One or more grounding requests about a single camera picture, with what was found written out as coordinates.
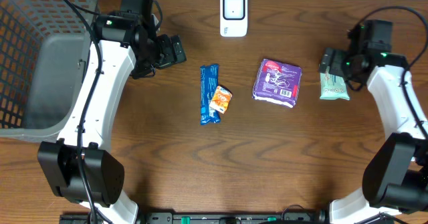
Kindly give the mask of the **mint green wipes packet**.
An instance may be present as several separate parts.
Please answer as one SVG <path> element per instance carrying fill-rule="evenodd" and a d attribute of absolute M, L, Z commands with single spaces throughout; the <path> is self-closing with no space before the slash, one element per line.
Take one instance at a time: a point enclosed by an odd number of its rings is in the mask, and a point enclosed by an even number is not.
<path fill-rule="evenodd" d="M 329 68 L 325 72 L 320 73 L 321 85 L 321 100 L 350 100 L 347 92 L 345 81 L 340 76 L 335 76 L 328 73 Z"/>

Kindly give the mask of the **blue biscuit packet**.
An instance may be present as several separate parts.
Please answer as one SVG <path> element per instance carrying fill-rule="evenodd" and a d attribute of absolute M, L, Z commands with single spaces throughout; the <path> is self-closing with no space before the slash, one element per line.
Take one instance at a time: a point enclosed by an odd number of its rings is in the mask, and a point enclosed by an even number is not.
<path fill-rule="evenodd" d="M 219 123 L 221 121 L 218 111 L 210 107 L 211 99 L 218 86 L 219 65 L 200 67 L 201 83 L 201 118 L 200 124 Z"/>

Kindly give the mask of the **purple Carefree pad pack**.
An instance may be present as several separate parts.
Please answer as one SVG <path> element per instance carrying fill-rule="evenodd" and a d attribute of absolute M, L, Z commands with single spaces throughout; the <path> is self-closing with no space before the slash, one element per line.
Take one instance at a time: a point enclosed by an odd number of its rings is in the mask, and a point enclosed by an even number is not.
<path fill-rule="evenodd" d="M 302 69 L 298 66 L 263 59 L 253 85 L 252 96 L 293 108 L 298 99 Z"/>

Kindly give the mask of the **orange tissue packet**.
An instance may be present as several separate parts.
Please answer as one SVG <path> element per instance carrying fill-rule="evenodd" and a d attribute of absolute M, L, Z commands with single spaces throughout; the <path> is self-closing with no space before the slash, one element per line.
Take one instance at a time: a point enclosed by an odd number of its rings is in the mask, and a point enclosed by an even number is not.
<path fill-rule="evenodd" d="M 209 106 L 212 109 L 224 114 L 228 109 L 228 105 L 232 96 L 233 95 L 229 90 L 222 86 L 217 86 Z"/>

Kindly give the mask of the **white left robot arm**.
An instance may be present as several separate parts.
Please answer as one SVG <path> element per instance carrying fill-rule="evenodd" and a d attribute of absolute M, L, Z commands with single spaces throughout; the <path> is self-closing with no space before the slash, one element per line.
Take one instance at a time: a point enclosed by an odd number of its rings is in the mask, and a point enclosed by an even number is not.
<path fill-rule="evenodd" d="M 86 25 L 89 60 L 70 117 L 37 159 L 55 196 L 89 208 L 90 223 L 136 223 L 138 205 L 124 192 L 124 167 L 111 134 L 124 85 L 185 62 L 179 36 L 159 35 L 155 0 L 122 0 L 120 9 Z"/>

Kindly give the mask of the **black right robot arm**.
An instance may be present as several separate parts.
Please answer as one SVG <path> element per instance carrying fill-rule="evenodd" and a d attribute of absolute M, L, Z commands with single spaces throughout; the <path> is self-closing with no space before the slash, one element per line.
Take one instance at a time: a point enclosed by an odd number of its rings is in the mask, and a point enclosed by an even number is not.
<path fill-rule="evenodd" d="M 427 211 L 427 119 L 406 57 L 391 51 L 392 30 L 389 21 L 365 20 L 348 33 L 347 51 L 328 47 L 319 65 L 322 74 L 367 87 L 385 131 L 361 188 L 331 202 L 329 223 L 374 223 Z"/>

